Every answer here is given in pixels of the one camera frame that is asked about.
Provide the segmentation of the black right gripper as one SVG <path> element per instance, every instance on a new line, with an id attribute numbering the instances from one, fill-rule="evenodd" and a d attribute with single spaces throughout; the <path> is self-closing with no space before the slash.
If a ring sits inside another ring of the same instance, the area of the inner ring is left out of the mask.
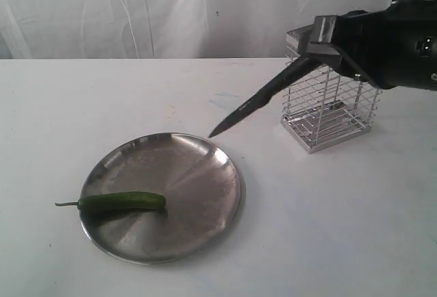
<path id="1" fill-rule="evenodd" d="M 414 88 L 414 32 L 412 10 L 316 16 L 310 42 L 300 42 L 298 53 L 330 67 L 344 60 L 353 75 L 379 89 Z"/>

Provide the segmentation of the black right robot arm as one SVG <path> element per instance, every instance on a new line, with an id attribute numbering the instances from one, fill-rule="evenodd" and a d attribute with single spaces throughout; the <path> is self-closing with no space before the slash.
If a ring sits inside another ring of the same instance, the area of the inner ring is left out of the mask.
<path id="1" fill-rule="evenodd" d="M 436 1 L 392 0 L 378 12 L 316 16 L 298 39 L 300 56 L 377 89 L 436 90 Z"/>

